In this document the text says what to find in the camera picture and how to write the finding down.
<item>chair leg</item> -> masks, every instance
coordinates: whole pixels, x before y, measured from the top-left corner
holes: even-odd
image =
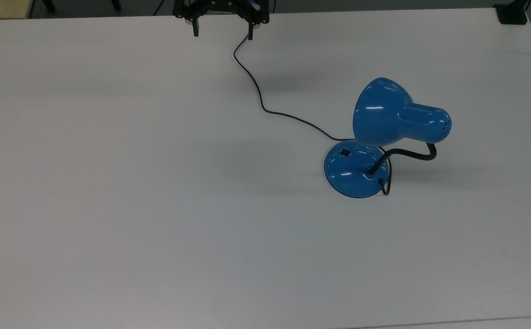
[[[52,0],[42,0],[42,2],[44,2],[44,5],[46,6],[46,9],[48,9],[49,12],[56,11],[56,8],[54,7]]]
[[[113,8],[115,8],[115,10],[121,10],[121,4],[119,3],[119,0],[111,0],[111,3],[113,3]]]

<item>black object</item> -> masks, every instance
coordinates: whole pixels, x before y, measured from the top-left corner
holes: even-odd
[[[525,25],[527,23],[527,16],[525,15],[523,6],[525,6],[526,2],[527,0],[515,0],[508,5],[493,5],[493,8],[497,11],[499,23],[506,25]]]
[[[255,25],[270,22],[268,0],[174,0],[172,14],[177,18],[190,21],[194,36],[198,36],[198,18],[209,11],[236,13],[247,21],[249,24],[247,40],[253,39]]]
[[[400,154],[409,156],[410,158],[418,159],[418,160],[424,160],[424,161],[430,161],[433,160],[436,157],[436,147],[434,144],[426,143],[428,145],[428,150],[430,150],[430,154],[418,154],[416,152],[408,151],[408,150],[402,150],[402,149],[391,149],[387,152],[384,152],[381,158],[377,160],[376,164],[373,165],[371,169],[369,169],[369,173],[373,175],[379,167],[393,154]]]
[[[42,0],[42,2],[44,2],[44,6],[46,6],[46,9],[48,10],[48,12],[56,11],[56,7],[54,6],[52,0]],[[115,10],[117,11],[121,10],[121,4],[119,3],[119,0],[111,0],[111,3],[113,4],[113,8]]]

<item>floor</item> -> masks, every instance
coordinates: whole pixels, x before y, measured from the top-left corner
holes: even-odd
[[[151,16],[162,0],[120,0],[115,11],[111,0],[53,0],[57,10],[48,13],[42,0],[34,0],[31,18]],[[276,12],[373,11],[393,9],[491,8],[509,0],[277,0]],[[157,15],[171,15],[173,0],[165,0]],[[527,10],[531,21],[531,6]]]

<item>black flexible neck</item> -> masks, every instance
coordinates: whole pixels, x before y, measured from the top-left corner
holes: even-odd
[[[434,144],[426,143],[428,145],[428,150],[430,151],[430,154],[419,154],[416,152],[408,151],[408,150],[402,150],[402,149],[391,149],[386,151],[379,160],[377,160],[376,164],[373,165],[373,167],[369,170],[369,173],[373,175],[381,165],[387,161],[387,159],[392,156],[393,154],[401,154],[405,156],[409,156],[410,158],[418,159],[418,160],[424,160],[429,161],[436,157],[436,147]]]

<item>robotic arm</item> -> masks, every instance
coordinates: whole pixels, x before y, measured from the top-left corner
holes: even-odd
[[[239,15],[249,24],[249,40],[253,39],[253,27],[270,22],[268,0],[174,0],[172,14],[190,21],[194,36],[198,36],[198,18],[209,11]]]

